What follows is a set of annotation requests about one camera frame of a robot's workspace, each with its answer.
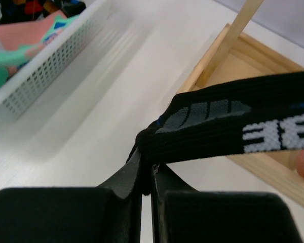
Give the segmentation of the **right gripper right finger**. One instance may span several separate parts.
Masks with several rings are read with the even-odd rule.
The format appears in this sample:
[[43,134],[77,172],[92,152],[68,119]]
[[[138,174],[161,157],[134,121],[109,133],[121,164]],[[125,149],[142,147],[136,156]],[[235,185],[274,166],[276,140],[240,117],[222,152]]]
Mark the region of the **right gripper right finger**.
[[276,194],[200,192],[167,165],[155,165],[151,180],[154,242],[300,242]]

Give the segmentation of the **argyle red orange sock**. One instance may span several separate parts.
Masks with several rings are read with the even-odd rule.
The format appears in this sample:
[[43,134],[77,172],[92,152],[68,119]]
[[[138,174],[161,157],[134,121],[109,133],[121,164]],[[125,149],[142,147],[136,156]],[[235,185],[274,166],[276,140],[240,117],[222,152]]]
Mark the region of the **argyle red orange sock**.
[[53,1],[3,1],[3,13],[11,22],[33,21],[38,17],[47,17],[60,10]]

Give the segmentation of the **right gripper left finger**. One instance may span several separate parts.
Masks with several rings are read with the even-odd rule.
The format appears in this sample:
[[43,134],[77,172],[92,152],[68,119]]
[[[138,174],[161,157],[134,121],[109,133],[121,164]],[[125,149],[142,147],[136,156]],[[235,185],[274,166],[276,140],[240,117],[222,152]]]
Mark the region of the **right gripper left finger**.
[[0,190],[0,242],[139,242],[140,154],[96,187]]

